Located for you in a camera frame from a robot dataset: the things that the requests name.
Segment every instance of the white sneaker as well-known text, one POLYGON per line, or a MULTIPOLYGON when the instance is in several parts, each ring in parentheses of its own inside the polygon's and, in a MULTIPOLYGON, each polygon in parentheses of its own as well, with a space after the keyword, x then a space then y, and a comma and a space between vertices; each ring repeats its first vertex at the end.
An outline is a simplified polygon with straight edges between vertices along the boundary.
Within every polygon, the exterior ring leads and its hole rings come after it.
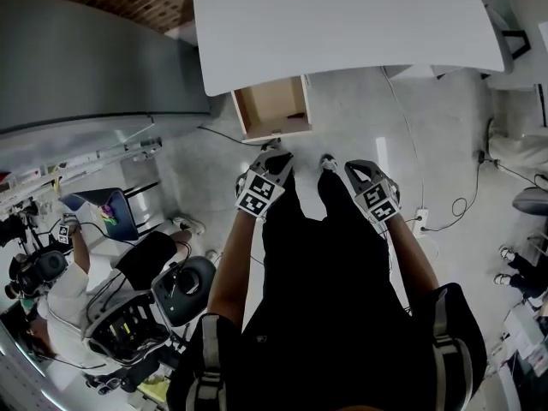
POLYGON ((189 215, 182 214, 181 216, 173 217, 171 222, 178 228, 185 230, 187 229, 193 235, 203 235, 206 232, 206 226, 192 219, 189 215))
POLYGON ((208 250, 205 253, 205 258, 212 262, 214 265, 217 263, 220 257, 221 256, 219 255, 219 253, 215 250, 208 250))
POLYGON ((511 278, 512 276, 510 274, 497 274, 495 278, 493 278, 493 283, 509 286, 511 278))
POLYGON ((319 160, 319 170, 323 172, 324 170, 330 170, 333 173, 337 173, 338 164, 331 154, 324 154, 319 160))
POLYGON ((500 254, 500 257, 509 262, 512 262, 515 259, 515 253, 510 248, 505 247, 504 245, 502 245, 498 249, 498 253, 500 254))

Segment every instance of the wooden drawer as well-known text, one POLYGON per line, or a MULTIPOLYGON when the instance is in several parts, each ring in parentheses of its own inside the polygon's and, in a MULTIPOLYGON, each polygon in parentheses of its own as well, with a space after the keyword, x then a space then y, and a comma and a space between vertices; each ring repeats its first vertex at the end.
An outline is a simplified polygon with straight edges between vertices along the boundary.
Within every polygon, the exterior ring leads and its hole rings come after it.
POLYGON ((303 75, 233 91, 243 141, 311 131, 307 87, 308 78, 303 75))

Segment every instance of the open drawer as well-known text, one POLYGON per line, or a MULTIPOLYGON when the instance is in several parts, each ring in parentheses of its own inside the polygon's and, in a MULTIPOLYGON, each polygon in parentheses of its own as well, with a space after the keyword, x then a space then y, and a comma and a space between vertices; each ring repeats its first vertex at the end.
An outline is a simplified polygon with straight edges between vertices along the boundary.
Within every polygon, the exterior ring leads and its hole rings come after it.
POLYGON ((311 131, 307 86, 308 78, 303 75, 233 91, 243 141, 311 131))

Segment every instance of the backpack strap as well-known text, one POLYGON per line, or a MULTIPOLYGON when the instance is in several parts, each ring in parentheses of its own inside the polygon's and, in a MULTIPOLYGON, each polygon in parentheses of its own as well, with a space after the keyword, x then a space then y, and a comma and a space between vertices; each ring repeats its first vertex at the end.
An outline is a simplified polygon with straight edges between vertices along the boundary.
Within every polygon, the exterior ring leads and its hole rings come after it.
POLYGON ((432 345, 434 352, 434 360, 436 362, 437 374, 437 391, 436 391, 436 411, 444 411, 447 399, 447 366, 455 366, 455 356, 460 356, 462 364, 461 370, 464 376, 465 391, 462 398, 462 406, 459 409, 464 410, 472 397, 473 388, 473 370, 472 358, 468 351, 467 345, 458 338, 450 337, 447 334, 447 306, 446 298, 447 289, 444 289, 438 297, 434 313, 434 344, 432 345))
POLYGON ((226 385, 221 376, 218 315, 202 318, 204 372, 188 390, 187 411, 226 411, 226 385))

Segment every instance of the power outlet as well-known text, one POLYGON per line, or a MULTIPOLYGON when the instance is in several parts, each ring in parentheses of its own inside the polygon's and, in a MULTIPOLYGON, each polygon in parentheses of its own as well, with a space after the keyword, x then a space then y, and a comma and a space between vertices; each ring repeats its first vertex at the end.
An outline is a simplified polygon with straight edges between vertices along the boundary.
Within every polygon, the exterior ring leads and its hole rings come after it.
POLYGON ((426 227, 426 221, 428 220, 428 209, 417 209, 417 212, 414 215, 415 220, 413 221, 413 236, 421 237, 425 235, 423 227, 426 227))

